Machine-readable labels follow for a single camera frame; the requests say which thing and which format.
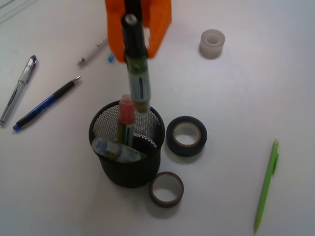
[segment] pen holder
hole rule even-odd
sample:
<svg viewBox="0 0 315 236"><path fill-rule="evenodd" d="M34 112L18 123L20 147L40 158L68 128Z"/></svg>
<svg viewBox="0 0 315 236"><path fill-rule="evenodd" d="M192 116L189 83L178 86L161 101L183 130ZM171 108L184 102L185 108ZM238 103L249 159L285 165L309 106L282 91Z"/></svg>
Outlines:
<svg viewBox="0 0 315 236"><path fill-rule="evenodd" d="M118 104L119 101L112 102L95 115L89 129L90 144L96 137L117 141ZM136 113L135 118L132 148L146 154L146 158L121 163L95 152L106 175L114 183L127 188L140 187L156 176L165 136L163 120L152 107L146 115Z"/></svg>

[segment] green marker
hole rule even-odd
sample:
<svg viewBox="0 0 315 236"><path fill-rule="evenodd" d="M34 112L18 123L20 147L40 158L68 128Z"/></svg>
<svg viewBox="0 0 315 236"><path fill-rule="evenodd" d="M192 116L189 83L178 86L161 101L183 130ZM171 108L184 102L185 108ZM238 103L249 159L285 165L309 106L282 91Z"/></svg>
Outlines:
<svg viewBox="0 0 315 236"><path fill-rule="evenodd" d="M131 98L138 113L147 114L151 91L142 22L135 15L126 14L122 26Z"/></svg>
<svg viewBox="0 0 315 236"><path fill-rule="evenodd" d="M260 199L259 199L259 203L258 203L258 208L257 208L257 212L256 212L256 218L255 218L255 224L254 224L254 233L255 234L259 228L262 214L264 212L264 207L265 207L265 203L266 203L266 199L267 199L267 195L268 195L268 189L269 189L269 185L270 185L270 181L271 181L271 176L275 173L275 170L276 170L278 157L279 157L278 146L279 146L279 141L276 139L274 141L273 146L272 146L271 155L270 155L270 159L269 159L269 163L268 163L268 167L267 167L267 172L265 175L265 180L264 180L264 184L262 186Z"/></svg>

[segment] ballpoint pen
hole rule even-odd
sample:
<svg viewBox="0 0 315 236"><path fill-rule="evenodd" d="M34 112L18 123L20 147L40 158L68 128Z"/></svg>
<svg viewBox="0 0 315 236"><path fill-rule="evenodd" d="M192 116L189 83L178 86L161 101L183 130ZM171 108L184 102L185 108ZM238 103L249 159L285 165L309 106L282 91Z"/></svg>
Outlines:
<svg viewBox="0 0 315 236"><path fill-rule="evenodd" d="M15 131L22 128L24 125L29 123L32 119L34 119L38 114L44 111L47 107L52 105L55 101L57 101L61 96L63 96L67 91L69 91L74 84L81 78L81 76L77 77L74 80L71 80L64 86L62 86L59 90L54 92L50 97L48 97L45 101L39 104L36 108L34 108L31 112L29 112L26 116L16 122L16 125L13 126Z"/></svg>
<svg viewBox="0 0 315 236"><path fill-rule="evenodd" d="M261 189L260 193L260 199L258 203L258 208L256 212L256 217L255 217L255 224L254 224L254 233L256 234L259 224L262 218L262 214L264 211L267 195L268 195L268 189L271 181L271 176L275 173L276 167L277 167L277 162L278 162L278 146L279 146L279 141L276 139L274 141L274 144L272 146L271 154L270 154L270 159L268 162L268 167L265 175L265 180L264 184Z"/></svg>
<svg viewBox="0 0 315 236"><path fill-rule="evenodd" d="M19 96L21 95L23 88L25 86L25 84L27 84L31 78L31 74L33 69L35 68L37 63L37 58L36 56L31 56L31 58L29 59L28 63L26 64L24 71L18 81L18 84L16 85L10 100L0 118L0 125L2 127L4 127L5 122L7 121L8 117L10 116L17 100L19 99Z"/></svg>
<svg viewBox="0 0 315 236"><path fill-rule="evenodd" d="M89 60L91 60L100 51L100 49L107 44L107 38L101 40L98 44L95 44L94 48L85 57L78 61L77 66L83 66L88 63Z"/></svg>

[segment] blue pen cap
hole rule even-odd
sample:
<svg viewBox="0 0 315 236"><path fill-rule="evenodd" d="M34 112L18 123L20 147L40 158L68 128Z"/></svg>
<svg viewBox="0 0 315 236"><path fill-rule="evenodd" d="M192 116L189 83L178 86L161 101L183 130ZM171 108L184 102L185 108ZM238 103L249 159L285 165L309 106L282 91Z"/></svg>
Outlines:
<svg viewBox="0 0 315 236"><path fill-rule="evenodd" d="M17 124L13 126L13 129L14 129L15 131L18 131L20 128L21 128L21 127L18 126Z"/></svg>

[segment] white table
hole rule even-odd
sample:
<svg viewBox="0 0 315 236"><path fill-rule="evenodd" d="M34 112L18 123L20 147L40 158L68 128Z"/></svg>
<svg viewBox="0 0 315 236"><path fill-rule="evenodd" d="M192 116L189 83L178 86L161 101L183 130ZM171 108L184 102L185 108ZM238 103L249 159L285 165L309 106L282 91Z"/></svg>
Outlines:
<svg viewBox="0 0 315 236"><path fill-rule="evenodd" d="M103 0L29 0L0 17L1 113L29 57L38 58L0 130L0 235L252 236L275 137L280 159L256 235L314 235L314 7L307 0L173 1L173 22L149 62L151 104L165 128L178 116L198 118L208 141L193 159L164 143L160 171L185 186L172 209L155 206L148 185L113 184L89 144L97 111L129 91L126 66L107 63L108 49L76 66L106 35ZM206 29L226 36L215 60L198 52ZM31 127L12 132L78 75L80 85Z"/></svg>

